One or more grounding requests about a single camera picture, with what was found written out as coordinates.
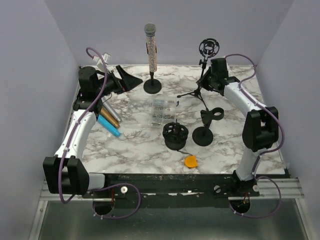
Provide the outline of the silver microphone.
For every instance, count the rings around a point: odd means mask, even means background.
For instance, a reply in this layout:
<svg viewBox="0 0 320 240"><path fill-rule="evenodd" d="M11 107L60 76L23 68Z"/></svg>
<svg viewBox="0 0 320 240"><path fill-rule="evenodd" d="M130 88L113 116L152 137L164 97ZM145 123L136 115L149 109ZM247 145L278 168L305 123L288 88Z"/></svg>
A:
<svg viewBox="0 0 320 240"><path fill-rule="evenodd" d="M108 102L108 99L106 96L103 96L102 98L102 104L104 108L112 115L112 117L120 124L123 122L120 115L116 112L116 110L111 106L111 104Z"/></svg>

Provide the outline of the black tripod shock mount stand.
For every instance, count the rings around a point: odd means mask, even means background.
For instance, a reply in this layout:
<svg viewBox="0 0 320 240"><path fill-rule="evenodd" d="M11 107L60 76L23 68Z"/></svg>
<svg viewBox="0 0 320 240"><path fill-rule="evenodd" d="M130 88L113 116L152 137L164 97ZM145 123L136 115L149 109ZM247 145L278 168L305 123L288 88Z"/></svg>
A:
<svg viewBox="0 0 320 240"><path fill-rule="evenodd" d="M192 92L184 93L181 95L177 95L177 98L181 98L184 96L192 96L202 101L204 104L205 110L208 111L208 107L202 97L201 89L203 89L209 82L209 72L210 69L206 70L208 60L216 56L220 50L220 44L219 42L214 38L206 38L201 41L198 47L199 53L203 56L203 59L199 60L199 65L201 66L201 75L199 80L196 82L197 89L195 89Z"/></svg>

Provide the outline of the gold microphone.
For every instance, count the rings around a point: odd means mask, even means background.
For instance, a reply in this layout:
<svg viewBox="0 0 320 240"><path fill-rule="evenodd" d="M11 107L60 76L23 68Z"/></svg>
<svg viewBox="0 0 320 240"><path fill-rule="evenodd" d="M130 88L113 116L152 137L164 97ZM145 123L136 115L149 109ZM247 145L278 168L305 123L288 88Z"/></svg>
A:
<svg viewBox="0 0 320 240"><path fill-rule="evenodd" d="M102 115L107 121L109 121L116 129L120 128L120 124L118 123L118 121L110 114L110 112L105 107L101 108L100 115Z"/></svg>

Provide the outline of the blue microphone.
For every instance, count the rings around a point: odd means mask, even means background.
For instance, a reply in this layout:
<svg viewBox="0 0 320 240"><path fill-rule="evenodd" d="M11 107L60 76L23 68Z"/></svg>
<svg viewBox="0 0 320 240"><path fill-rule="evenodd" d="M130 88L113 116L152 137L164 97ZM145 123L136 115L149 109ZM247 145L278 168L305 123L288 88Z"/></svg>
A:
<svg viewBox="0 0 320 240"><path fill-rule="evenodd" d="M106 120L102 115L98 116L98 123L101 124L107 131L109 131L113 136L120 137L121 133L115 128L108 120Z"/></svg>

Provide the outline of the shock mount round base stand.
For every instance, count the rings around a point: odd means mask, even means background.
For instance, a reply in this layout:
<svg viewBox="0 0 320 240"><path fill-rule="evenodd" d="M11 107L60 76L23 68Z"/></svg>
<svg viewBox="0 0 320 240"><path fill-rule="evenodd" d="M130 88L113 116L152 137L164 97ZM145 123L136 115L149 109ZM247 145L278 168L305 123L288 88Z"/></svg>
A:
<svg viewBox="0 0 320 240"><path fill-rule="evenodd" d="M178 122L170 122L163 126L164 143L170 150L181 150L186 145L188 135L189 130Z"/></svg>

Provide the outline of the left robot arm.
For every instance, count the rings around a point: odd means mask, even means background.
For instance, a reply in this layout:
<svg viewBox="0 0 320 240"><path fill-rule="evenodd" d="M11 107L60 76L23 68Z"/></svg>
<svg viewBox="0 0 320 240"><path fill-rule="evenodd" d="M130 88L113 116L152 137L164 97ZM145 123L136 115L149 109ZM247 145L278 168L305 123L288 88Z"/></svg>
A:
<svg viewBox="0 0 320 240"><path fill-rule="evenodd" d="M103 173L89 173L82 164L82 156L89 133L99 119L103 107L102 97L129 92L143 83L120 65L120 77L111 71L104 73L92 66L78 70L80 89L73 103L73 113L65 138L51 157L43 161L47 187L52 194L84 195L93 190L99 197L110 194L111 185Z"/></svg>

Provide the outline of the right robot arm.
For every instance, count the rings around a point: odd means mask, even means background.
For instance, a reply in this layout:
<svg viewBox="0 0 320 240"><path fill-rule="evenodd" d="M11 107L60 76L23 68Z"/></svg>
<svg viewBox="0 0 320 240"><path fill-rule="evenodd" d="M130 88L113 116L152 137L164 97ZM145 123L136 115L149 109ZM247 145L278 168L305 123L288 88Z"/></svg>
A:
<svg viewBox="0 0 320 240"><path fill-rule="evenodd" d="M230 183L230 191L241 196L248 190L247 181L254 179L260 156L279 139L279 112L254 98L235 76L229 76L225 58L210 61L207 72L197 84L211 92L218 92L231 101L245 117L242 141L245 150L235 170L236 180Z"/></svg>

